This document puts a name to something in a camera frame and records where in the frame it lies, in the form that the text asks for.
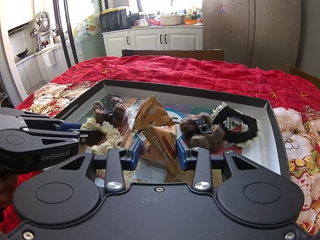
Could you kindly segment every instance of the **red bedspread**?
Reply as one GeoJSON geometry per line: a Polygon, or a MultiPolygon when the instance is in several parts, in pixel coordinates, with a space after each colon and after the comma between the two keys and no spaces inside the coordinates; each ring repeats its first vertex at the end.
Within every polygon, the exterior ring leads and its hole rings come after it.
{"type": "MultiPolygon", "coordinates": [[[[224,91],[267,99],[272,107],[292,108],[299,113],[304,113],[306,106],[320,111],[320,91],[312,83],[278,70],[249,69],[240,64],[220,61],[197,61],[167,56],[98,57],[80,62],[52,82],[66,85],[90,81],[90,85],[94,85],[103,79],[224,91]]],[[[26,109],[33,101],[32,94],[17,108],[26,109]]],[[[5,215],[6,220],[1,227],[2,231],[7,233],[19,220],[13,207],[8,208],[5,215]]]]}

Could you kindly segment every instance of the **brown fluffy hair clip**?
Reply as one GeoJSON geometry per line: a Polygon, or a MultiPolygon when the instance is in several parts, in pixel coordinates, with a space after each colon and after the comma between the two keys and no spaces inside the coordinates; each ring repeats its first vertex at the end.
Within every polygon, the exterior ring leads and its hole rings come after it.
{"type": "Polygon", "coordinates": [[[102,124],[103,121],[109,122],[113,127],[120,127],[125,118],[125,108],[123,101],[120,98],[111,98],[113,114],[111,116],[105,114],[104,106],[100,101],[93,103],[94,118],[96,122],[102,124]]]}
{"type": "Polygon", "coordinates": [[[201,147],[211,152],[217,151],[223,142],[224,131],[218,125],[212,124],[212,119],[207,113],[200,113],[186,117],[180,122],[181,133],[190,140],[191,147],[201,147]],[[203,118],[211,133],[200,134],[196,119],[203,118]]]}

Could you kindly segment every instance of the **mug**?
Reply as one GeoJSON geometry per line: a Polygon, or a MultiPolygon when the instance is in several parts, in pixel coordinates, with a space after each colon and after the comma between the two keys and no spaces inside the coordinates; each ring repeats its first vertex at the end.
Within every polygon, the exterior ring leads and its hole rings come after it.
{"type": "Polygon", "coordinates": [[[148,22],[146,19],[140,19],[135,21],[134,26],[147,26],[148,22]]]}

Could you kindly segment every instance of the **bottle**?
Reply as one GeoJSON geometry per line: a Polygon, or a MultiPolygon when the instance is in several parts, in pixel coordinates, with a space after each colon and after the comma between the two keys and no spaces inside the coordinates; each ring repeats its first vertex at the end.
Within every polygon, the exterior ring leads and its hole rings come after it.
{"type": "Polygon", "coordinates": [[[49,36],[49,39],[50,39],[50,44],[54,44],[54,40],[53,40],[53,37],[52,37],[51,34],[50,34],[50,36],[49,36]]]}

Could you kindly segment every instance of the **black scrunchie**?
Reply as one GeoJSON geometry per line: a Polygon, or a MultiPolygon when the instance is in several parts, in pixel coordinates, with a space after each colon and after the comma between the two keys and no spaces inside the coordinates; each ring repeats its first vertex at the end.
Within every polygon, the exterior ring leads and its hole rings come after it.
{"type": "Polygon", "coordinates": [[[217,124],[222,128],[224,131],[223,139],[228,143],[244,143],[247,140],[252,140],[255,138],[258,132],[256,119],[251,116],[241,114],[229,106],[226,106],[217,114],[217,116],[213,119],[213,124],[217,124]],[[224,124],[224,121],[227,120],[228,117],[233,116],[241,119],[243,124],[248,126],[248,130],[245,132],[232,132],[231,130],[228,130],[224,124]]]}

